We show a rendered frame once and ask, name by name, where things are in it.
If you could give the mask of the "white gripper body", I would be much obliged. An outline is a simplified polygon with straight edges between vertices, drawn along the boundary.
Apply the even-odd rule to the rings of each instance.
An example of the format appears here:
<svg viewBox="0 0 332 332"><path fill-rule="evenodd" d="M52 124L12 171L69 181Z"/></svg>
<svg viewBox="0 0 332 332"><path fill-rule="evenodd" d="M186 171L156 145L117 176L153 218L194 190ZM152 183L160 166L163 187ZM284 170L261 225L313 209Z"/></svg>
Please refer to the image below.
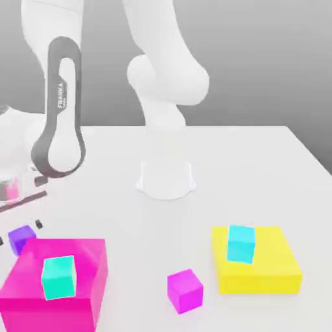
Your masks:
<svg viewBox="0 0 332 332"><path fill-rule="evenodd" d="M46 196L47 191L41 191L23 200L0 205L0 235L6 235L25 225L39 232L40 230L34 226L34 221L40 219L42 222L40 209Z"/></svg>

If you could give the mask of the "small purple cube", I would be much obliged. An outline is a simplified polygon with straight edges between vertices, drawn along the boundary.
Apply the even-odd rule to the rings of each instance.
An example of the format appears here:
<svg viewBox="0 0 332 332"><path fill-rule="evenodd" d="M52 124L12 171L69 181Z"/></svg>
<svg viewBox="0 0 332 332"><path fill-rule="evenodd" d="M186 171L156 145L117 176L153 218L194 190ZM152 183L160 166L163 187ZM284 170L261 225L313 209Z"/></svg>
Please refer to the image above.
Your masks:
<svg viewBox="0 0 332 332"><path fill-rule="evenodd" d="M10 246L16 256L21 254L23 247L30 238L36 238L36 233L29 225L25 225L8 232Z"/></svg>

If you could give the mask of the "small teal cube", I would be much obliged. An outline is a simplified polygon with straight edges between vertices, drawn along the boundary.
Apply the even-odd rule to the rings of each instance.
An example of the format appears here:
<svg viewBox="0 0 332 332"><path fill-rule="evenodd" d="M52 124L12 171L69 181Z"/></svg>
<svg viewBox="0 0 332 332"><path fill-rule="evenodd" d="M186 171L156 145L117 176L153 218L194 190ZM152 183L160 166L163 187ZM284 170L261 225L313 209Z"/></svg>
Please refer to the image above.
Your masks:
<svg viewBox="0 0 332 332"><path fill-rule="evenodd" d="M45 259L41 282L46 300L76 296L77 272L74 256Z"/></svg>

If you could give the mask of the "small magenta cube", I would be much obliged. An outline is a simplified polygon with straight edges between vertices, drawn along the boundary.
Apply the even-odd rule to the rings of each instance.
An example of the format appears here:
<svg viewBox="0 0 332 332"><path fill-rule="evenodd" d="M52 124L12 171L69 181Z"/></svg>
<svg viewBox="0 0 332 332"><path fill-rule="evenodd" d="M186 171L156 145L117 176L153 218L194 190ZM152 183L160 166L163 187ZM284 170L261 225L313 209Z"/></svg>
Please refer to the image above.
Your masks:
<svg viewBox="0 0 332 332"><path fill-rule="evenodd" d="M178 314L186 313L203 304L204 286L191 270L167 276L167 296Z"/></svg>

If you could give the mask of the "small cyan cube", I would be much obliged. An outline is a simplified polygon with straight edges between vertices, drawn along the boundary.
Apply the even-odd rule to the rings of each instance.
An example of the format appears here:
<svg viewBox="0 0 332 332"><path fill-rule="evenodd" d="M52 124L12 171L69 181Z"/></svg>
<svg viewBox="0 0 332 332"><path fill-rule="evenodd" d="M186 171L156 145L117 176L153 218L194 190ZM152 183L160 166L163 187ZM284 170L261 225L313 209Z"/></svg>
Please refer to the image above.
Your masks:
<svg viewBox="0 0 332 332"><path fill-rule="evenodd" d="M230 225L226 260L251 265L254 261L255 238L254 227Z"/></svg>

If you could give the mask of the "large pink box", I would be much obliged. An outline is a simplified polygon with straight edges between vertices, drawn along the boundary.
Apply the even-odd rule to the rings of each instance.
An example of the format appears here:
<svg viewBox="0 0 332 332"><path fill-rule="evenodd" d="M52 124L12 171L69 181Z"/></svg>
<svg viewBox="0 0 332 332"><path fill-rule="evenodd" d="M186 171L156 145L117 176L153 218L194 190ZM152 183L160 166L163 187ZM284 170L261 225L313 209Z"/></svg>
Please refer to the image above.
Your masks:
<svg viewBox="0 0 332 332"><path fill-rule="evenodd" d="M43 262L73 255L76 296L46 300ZM95 332L108 276L103 239L29 239L0 289L6 332Z"/></svg>

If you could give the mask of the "large yellow box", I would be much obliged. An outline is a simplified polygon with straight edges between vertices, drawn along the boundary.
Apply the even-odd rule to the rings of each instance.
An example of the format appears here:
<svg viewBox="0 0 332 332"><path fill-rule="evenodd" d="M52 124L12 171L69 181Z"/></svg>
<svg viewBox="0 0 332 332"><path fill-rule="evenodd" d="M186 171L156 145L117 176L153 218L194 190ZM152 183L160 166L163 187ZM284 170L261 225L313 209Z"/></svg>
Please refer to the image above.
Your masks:
<svg viewBox="0 0 332 332"><path fill-rule="evenodd" d="M258 226L252 264L226 260L229 227L214 226L211 247L221 294L297 294L303 274L278 226Z"/></svg>

